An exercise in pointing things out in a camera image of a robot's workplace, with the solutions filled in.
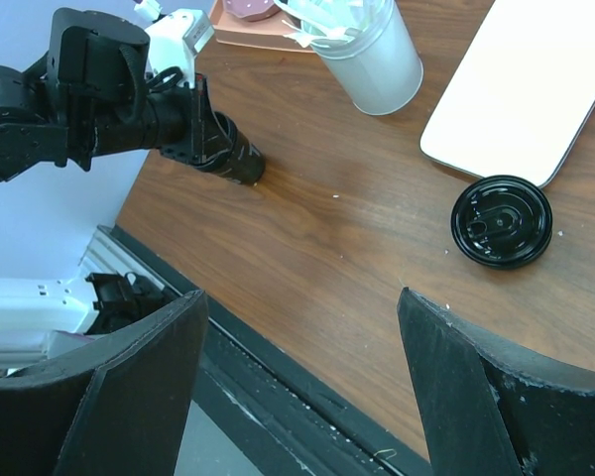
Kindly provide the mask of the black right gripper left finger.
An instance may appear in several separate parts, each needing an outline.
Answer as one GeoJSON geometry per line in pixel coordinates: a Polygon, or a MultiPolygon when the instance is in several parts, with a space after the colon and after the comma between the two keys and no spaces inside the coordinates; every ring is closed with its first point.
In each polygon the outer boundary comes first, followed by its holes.
{"type": "Polygon", "coordinates": [[[0,475],[171,475],[208,326],[205,293],[0,378],[0,475]]]}

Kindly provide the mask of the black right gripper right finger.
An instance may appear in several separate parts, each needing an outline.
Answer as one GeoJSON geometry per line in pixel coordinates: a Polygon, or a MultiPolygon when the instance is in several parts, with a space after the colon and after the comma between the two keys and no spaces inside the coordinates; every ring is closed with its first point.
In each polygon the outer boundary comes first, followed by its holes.
{"type": "Polygon", "coordinates": [[[595,372],[405,288],[400,332],[436,475],[595,475],[595,372]]]}

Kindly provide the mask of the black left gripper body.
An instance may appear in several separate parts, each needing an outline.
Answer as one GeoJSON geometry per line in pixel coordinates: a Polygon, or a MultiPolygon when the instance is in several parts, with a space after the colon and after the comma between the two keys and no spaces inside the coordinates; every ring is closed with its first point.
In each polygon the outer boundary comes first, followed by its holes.
{"type": "Polygon", "coordinates": [[[228,128],[221,124],[209,100],[207,77],[193,80],[180,73],[158,73],[148,79],[148,147],[192,167],[214,167],[228,154],[228,128]]]}

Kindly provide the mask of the black coffee cup stack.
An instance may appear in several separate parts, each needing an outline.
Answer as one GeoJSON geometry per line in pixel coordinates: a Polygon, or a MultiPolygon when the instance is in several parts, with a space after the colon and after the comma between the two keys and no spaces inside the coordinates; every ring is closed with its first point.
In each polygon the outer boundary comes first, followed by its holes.
{"type": "Polygon", "coordinates": [[[237,184],[253,185],[265,171],[265,158],[231,118],[219,111],[214,117],[216,127],[209,128],[203,143],[204,160],[193,167],[237,184]]]}

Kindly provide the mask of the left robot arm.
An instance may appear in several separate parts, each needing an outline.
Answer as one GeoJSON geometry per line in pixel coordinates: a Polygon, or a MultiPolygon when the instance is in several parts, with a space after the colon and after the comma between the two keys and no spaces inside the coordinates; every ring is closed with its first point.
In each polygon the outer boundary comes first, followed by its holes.
{"type": "Polygon", "coordinates": [[[222,173],[237,133],[195,69],[213,34],[207,16],[165,13],[156,1],[134,9],[147,28],[59,8],[37,61],[22,71],[0,65],[0,181],[41,162],[89,170],[96,157],[151,149],[222,173]]]}

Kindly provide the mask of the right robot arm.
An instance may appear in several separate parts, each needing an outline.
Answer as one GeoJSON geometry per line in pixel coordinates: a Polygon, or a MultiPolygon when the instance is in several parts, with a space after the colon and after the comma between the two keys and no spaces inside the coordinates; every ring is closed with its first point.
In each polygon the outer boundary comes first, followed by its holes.
{"type": "Polygon", "coordinates": [[[404,290],[420,458],[287,359],[118,275],[0,280],[0,475],[171,475],[200,406],[266,475],[595,475],[595,372],[404,290]]]}

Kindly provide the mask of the salmon pink tray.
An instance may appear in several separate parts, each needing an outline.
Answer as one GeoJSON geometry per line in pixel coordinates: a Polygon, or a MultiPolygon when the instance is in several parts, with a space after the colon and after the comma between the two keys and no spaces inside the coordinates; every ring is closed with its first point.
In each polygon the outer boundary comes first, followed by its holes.
{"type": "Polygon", "coordinates": [[[287,35],[294,30],[288,25],[285,13],[261,20],[246,22],[224,9],[222,1],[215,1],[209,19],[214,28],[215,40],[220,44],[262,50],[312,54],[310,48],[302,48],[287,35]]]}

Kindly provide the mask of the pink polka dot plate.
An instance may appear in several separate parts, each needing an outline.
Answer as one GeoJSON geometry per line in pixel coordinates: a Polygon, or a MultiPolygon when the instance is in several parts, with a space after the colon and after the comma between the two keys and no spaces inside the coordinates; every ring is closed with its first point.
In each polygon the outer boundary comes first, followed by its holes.
{"type": "Polygon", "coordinates": [[[259,22],[277,15],[281,9],[273,0],[224,0],[225,11],[245,22],[259,22]]]}

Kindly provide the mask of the frosted white utensil cup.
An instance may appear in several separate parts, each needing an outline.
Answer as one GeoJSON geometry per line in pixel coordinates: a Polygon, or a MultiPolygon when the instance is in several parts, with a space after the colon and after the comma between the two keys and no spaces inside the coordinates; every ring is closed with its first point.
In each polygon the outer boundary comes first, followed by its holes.
{"type": "Polygon", "coordinates": [[[278,1],[297,20],[287,37],[315,52],[365,114],[406,106],[423,80],[423,64],[394,1],[278,1]]]}

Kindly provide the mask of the white rectangular plate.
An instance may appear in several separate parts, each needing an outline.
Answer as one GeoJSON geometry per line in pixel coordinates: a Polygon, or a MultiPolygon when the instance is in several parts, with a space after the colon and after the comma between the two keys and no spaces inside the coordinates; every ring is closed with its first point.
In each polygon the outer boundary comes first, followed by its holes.
{"type": "Polygon", "coordinates": [[[547,186],[595,108],[595,1],[496,1],[420,136],[477,178],[547,186]]]}

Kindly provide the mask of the black mounting base rail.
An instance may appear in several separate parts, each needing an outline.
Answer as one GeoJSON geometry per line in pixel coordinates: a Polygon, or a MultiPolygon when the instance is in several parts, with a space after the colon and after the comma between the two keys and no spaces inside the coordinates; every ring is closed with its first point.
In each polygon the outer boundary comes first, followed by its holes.
{"type": "Polygon", "coordinates": [[[214,298],[193,401],[263,475],[429,475],[429,463],[214,298]]]}

